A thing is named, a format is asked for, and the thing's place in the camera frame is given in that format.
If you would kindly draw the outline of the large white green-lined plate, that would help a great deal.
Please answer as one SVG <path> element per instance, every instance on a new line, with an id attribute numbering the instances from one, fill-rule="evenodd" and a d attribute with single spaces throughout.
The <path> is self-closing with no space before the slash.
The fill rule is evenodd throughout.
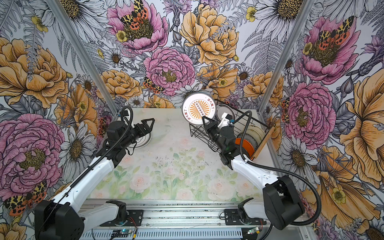
<path id="1" fill-rule="evenodd" d="M 144 137 L 138 138 L 136 140 L 135 144 L 129 145 L 129 148 L 133 149 L 134 147 L 136 147 L 136 148 L 145 147 L 150 142 L 151 138 L 152 138 L 152 134 L 149 133 L 149 134 L 145 135 Z"/>

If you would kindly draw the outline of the orange plate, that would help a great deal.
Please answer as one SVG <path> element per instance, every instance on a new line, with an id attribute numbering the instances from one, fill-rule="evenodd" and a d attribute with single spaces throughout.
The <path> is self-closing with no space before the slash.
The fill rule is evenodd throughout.
<path id="1" fill-rule="evenodd" d="M 254 146 L 246 139 L 243 140 L 241 147 L 243 150 L 243 154 L 246 155 L 248 158 L 250 158 L 255 153 Z"/>

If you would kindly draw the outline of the sunburst pattern white plate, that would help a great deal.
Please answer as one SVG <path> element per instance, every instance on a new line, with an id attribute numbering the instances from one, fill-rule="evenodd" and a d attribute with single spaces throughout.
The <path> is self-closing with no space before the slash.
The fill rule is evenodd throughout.
<path id="1" fill-rule="evenodd" d="M 203 117 L 213 119 L 217 112 L 215 100 L 205 93 L 194 93 L 182 104 L 184 119 L 192 125 L 203 125 Z"/>

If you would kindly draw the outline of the rearmost green red rimmed plate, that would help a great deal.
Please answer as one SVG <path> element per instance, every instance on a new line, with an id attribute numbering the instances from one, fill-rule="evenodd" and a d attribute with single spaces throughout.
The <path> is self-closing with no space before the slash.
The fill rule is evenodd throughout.
<path id="1" fill-rule="evenodd" d="M 218 104 L 216 111 L 216 119 L 220 122 L 223 119 L 223 114 L 231 115 L 235 119 L 235 113 L 231 107 L 226 104 Z"/>

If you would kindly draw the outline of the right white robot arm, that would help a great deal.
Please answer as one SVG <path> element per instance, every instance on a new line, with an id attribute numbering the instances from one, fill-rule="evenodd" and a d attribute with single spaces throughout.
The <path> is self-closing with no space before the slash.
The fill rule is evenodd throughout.
<path id="1" fill-rule="evenodd" d="M 268 220 L 278 230 L 298 225 L 296 220 L 304 214 L 304 206 L 292 179 L 279 177 L 267 166 L 258 166 L 248 157 L 241 143 L 236 144 L 233 120 L 224 117 L 221 122 L 203 117 L 203 126 L 211 141 L 219 148 L 222 163 L 245 177 L 263 193 L 263 202 L 248 198 L 238 205 L 243 223 L 254 219 Z"/>

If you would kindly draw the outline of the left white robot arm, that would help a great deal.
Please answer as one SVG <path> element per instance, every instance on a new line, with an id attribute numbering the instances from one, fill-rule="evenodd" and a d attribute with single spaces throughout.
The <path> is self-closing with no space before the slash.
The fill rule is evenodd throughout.
<path id="1" fill-rule="evenodd" d="M 125 224 L 128 213 L 123 202 L 109 200 L 86 212 L 80 209 L 103 178 L 120 164 L 128 147 L 152 132 L 154 123 L 153 118 L 135 125 L 124 121 L 110 123 L 107 138 L 90 166 L 52 200 L 44 200 L 36 206 L 36 239 L 78 240 L 84 232 L 104 223 Z"/>

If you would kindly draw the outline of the beige green rimmed plate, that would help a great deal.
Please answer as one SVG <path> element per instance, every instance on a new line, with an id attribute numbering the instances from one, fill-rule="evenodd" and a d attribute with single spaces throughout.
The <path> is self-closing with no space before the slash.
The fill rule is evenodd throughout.
<path id="1" fill-rule="evenodd" d="M 251 145 L 256 150 L 260 144 L 262 143 L 265 132 L 262 128 L 256 125 L 249 125 L 249 127 L 246 130 L 245 139 L 251 143 Z"/>

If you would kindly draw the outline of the right green circuit board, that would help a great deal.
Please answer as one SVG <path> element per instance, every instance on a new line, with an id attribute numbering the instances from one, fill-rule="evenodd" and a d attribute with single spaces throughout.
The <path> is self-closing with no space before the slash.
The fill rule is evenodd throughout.
<path id="1" fill-rule="evenodd" d="M 248 234 L 248 235 L 259 234 L 259 233 L 260 233 L 260 229 L 259 229 L 259 227 L 255 227 L 255 228 L 249 229 L 249 230 L 247 231 L 247 234 Z"/>

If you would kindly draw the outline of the green circuit board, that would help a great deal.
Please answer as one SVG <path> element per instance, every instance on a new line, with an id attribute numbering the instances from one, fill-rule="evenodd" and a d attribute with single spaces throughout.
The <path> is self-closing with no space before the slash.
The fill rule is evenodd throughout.
<path id="1" fill-rule="evenodd" d="M 259 234 L 259 233 L 260 233 L 260 229 L 259 229 L 259 227 L 255 227 L 255 228 L 249 229 L 249 230 L 247 231 L 247 234 L 248 234 L 248 235 Z"/>
<path id="2" fill-rule="evenodd" d="M 128 230 L 128 229 L 122 229 L 122 230 L 117 230 L 113 231 L 111 238 L 132 238 L 134 234 L 136 233 L 135 230 Z"/>

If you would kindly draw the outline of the left green circuit board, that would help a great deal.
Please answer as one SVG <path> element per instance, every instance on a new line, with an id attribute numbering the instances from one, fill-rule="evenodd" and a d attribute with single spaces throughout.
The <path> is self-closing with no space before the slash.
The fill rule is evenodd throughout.
<path id="1" fill-rule="evenodd" d="M 111 238 L 132 238 L 134 234 L 136 233 L 135 230 L 128 230 L 128 229 L 122 229 L 122 230 L 117 230 L 113 231 Z"/>

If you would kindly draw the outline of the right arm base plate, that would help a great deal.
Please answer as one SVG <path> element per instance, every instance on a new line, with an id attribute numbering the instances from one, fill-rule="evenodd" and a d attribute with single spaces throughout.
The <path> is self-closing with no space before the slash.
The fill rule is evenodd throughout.
<path id="1" fill-rule="evenodd" d="M 260 218 L 250 218 L 246 213 L 239 209 L 225 209 L 224 210 L 224 221 L 227 226 L 236 225 L 265 225 L 266 220 Z"/>

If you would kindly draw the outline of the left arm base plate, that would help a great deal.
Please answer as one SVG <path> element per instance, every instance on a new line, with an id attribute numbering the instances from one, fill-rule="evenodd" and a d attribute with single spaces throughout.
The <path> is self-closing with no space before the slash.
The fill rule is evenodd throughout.
<path id="1" fill-rule="evenodd" d="M 140 227 L 143 221 L 143 210 L 127 210 L 120 220 L 108 221 L 101 224 L 101 227 Z"/>

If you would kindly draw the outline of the aluminium mounting rail frame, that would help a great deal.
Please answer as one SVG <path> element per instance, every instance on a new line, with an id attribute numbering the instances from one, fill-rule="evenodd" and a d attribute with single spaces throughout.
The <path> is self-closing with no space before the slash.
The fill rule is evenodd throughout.
<path id="1" fill-rule="evenodd" d="M 226 227 L 225 209 L 237 209 L 235 202 L 194 202 L 155 200 L 86 200 L 80 205 L 79 216 L 84 222 L 84 232 L 100 227 L 101 224 L 122 219 L 127 210 L 143 210 L 142 225 L 138 228 L 216 228 Z"/>

